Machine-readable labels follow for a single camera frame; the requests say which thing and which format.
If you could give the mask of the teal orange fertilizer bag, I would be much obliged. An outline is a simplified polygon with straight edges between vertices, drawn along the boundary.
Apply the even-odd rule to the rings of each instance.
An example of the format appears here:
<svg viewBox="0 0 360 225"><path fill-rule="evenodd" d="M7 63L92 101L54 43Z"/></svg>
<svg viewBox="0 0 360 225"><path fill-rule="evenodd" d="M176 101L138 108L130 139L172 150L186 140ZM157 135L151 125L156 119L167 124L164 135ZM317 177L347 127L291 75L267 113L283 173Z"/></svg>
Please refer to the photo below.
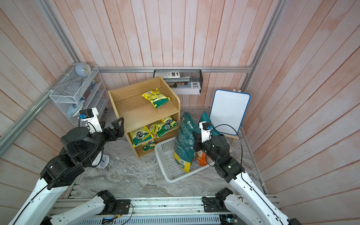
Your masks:
<svg viewBox="0 0 360 225"><path fill-rule="evenodd" d="M200 118L199 128L201 130L200 134L193 132L193 137L195 139L195 162L203 167L211 161L209 158L210 150L212 149L211 138L213 135L220 135L220 133L214 129L214 125L205 111Z"/></svg>

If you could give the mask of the dark green large fertilizer bag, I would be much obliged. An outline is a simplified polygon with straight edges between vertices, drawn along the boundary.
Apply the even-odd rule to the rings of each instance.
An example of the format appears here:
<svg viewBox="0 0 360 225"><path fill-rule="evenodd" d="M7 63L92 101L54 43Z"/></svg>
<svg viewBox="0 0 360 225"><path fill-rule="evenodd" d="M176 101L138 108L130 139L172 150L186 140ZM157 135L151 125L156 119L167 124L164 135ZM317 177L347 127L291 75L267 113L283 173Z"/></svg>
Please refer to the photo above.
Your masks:
<svg viewBox="0 0 360 225"><path fill-rule="evenodd" d="M189 173L191 163L195 157L194 144L196 139L193 133L201 134L199 125L189 112L185 112L180 120L180 125L174 142L174 159L181 169Z"/></svg>

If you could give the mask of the yellow green small bag top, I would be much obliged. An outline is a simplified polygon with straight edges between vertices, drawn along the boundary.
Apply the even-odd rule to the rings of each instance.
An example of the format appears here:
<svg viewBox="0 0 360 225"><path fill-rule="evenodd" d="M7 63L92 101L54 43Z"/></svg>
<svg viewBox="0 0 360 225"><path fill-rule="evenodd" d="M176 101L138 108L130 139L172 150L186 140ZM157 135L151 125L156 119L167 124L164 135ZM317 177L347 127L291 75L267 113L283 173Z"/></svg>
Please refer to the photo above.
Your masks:
<svg viewBox="0 0 360 225"><path fill-rule="evenodd" d="M165 103L171 100L169 97L164 95L158 88L145 92L144 94L142 94L142 97L150 101L155 108L160 108Z"/></svg>

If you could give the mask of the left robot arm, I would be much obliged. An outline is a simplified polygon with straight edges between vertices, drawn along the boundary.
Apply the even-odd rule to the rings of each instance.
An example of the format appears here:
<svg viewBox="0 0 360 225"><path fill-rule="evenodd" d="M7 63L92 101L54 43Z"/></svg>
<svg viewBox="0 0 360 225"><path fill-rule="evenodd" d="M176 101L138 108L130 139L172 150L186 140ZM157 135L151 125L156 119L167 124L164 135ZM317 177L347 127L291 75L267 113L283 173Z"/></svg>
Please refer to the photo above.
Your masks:
<svg viewBox="0 0 360 225"><path fill-rule="evenodd" d="M90 132L86 127L75 127L61 138L63 149L51 159L40 173L34 190L10 221L11 225L76 225L88 217L111 214L116 211L116 199L107 190L100 191L88 202L65 213L48 216L58 198L87 167L100 165L107 142L123 137L124 119L112 122L100 132Z"/></svg>

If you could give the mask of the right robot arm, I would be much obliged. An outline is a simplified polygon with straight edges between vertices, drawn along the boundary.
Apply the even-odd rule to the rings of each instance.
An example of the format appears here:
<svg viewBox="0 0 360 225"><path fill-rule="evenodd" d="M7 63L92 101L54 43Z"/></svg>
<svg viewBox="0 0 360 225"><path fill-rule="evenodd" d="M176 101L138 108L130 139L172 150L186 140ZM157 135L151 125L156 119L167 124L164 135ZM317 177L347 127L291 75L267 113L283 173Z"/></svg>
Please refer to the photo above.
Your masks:
<svg viewBox="0 0 360 225"><path fill-rule="evenodd" d="M218 175L229 183L246 199L242 202L227 188L216 194L221 206L235 214L247 225L299 225L300 222L290 219L282 213L253 183L241 163L230 154L230 145L223 135L212 136L202 140L201 134L193 132L194 150L203 151L214 163Z"/></svg>

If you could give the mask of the wooden shelf cabinet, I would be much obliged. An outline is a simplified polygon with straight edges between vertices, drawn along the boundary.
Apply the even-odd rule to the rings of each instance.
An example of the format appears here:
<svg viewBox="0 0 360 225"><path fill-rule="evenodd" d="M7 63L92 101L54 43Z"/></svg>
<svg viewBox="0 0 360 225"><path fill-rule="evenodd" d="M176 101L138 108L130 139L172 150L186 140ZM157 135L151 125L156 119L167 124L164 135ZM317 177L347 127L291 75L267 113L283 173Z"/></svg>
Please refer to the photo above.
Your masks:
<svg viewBox="0 0 360 225"><path fill-rule="evenodd" d="M158 88L170 100L160 108L155 108L142 95ZM133 145L130 132L151 125L167 116L180 121L181 102L170 86L161 78L156 77L130 86L108 91L116 117L124 118L125 137L137 158L141 158L154 150L143 150L143 144Z"/></svg>

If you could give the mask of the small green bag bottom shelf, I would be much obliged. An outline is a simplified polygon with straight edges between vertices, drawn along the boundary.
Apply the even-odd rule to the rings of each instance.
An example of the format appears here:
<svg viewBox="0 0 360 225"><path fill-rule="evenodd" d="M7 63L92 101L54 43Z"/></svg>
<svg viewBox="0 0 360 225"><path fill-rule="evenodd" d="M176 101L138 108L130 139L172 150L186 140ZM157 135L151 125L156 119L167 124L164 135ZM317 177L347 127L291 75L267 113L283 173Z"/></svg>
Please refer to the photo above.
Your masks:
<svg viewBox="0 0 360 225"><path fill-rule="evenodd" d="M153 140L142 144L144 152L154 149L155 146L156 146L156 143Z"/></svg>

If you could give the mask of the white plastic basket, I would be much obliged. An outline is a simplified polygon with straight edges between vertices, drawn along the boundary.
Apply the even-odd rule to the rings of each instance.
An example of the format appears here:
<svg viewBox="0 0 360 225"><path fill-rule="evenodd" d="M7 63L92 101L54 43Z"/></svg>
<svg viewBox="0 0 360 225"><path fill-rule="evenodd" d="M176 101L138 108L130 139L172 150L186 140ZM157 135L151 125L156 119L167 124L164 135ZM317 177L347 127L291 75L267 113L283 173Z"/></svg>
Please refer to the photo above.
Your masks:
<svg viewBox="0 0 360 225"><path fill-rule="evenodd" d="M175 137L172 137L155 146L155 154L160 170L168 183L175 183L210 167L209 165L199 166L194 163L191 164L189 173L183 171L174 158L174 142Z"/></svg>

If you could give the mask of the round white lamp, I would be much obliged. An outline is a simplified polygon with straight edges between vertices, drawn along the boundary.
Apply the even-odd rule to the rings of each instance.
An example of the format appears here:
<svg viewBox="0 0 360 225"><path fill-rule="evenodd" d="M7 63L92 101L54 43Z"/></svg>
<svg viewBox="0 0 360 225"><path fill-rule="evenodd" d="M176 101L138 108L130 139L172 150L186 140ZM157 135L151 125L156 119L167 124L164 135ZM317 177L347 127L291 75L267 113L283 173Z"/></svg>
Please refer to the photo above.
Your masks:
<svg viewBox="0 0 360 225"><path fill-rule="evenodd" d="M79 77L87 78L91 74L92 69L89 64L80 62L75 65L75 71Z"/></svg>

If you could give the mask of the white book box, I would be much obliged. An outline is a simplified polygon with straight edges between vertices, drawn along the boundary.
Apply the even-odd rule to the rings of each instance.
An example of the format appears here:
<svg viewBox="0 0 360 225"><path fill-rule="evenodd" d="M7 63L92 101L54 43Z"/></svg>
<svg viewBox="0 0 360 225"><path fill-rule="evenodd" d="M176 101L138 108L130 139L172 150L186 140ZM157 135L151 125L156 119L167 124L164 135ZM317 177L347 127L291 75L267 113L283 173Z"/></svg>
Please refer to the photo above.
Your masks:
<svg viewBox="0 0 360 225"><path fill-rule="evenodd" d="M171 79L165 80L169 87L177 95L200 95L202 89L202 83L199 81L174 81Z"/></svg>

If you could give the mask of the white calculator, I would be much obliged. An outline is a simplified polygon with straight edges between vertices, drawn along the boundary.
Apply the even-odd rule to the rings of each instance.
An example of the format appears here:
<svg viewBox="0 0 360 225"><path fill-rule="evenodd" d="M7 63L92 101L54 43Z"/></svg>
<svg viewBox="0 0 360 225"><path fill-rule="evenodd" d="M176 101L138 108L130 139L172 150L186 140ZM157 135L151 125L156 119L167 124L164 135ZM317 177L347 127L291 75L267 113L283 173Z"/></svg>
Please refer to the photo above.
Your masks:
<svg viewBox="0 0 360 225"><path fill-rule="evenodd" d="M176 71L161 72L158 76L164 79L175 79L181 77L180 73Z"/></svg>

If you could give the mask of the white board blue frame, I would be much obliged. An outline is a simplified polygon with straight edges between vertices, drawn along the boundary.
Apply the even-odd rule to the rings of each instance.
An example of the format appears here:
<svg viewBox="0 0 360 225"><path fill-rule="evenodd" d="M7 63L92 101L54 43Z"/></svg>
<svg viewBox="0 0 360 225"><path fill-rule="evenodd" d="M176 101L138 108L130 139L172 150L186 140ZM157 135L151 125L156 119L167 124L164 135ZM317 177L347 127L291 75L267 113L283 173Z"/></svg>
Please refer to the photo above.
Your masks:
<svg viewBox="0 0 360 225"><path fill-rule="evenodd" d="M211 106L210 120L220 133L235 136L239 132L250 102L247 93L216 90Z"/></svg>

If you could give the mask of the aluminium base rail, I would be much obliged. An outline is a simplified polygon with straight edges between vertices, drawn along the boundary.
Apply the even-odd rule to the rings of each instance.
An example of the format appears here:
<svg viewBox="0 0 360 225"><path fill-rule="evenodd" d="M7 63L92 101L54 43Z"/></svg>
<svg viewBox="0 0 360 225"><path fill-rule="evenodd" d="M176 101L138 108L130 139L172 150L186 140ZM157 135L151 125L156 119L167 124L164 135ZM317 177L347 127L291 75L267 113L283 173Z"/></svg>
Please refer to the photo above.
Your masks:
<svg viewBox="0 0 360 225"><path fill-rule="evenodd" d="M81 225L231 225L240 218L212 203L212 196L119 198L110 214L89 216Z"/></svg>

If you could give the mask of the black mesh wall basket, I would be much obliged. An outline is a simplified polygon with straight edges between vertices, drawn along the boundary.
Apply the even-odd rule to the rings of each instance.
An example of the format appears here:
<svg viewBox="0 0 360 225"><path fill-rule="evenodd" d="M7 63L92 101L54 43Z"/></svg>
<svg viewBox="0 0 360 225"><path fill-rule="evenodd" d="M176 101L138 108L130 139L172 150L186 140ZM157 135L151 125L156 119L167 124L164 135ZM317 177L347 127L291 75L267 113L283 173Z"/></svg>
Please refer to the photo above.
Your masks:
<svg viewBox="0 0 360 225"><path fill-rule="evenodd" d="M153 77L159 77L159 73L161 72L168 72L168 71L176 71L180 73L180 78L175 78L175 79L171 79L174 81L189 81L189 82L195 82L195 81L199 81L201 83L203 83L203 74L202 74L202 70L200 69L156 69L153 72Z"/></svg>

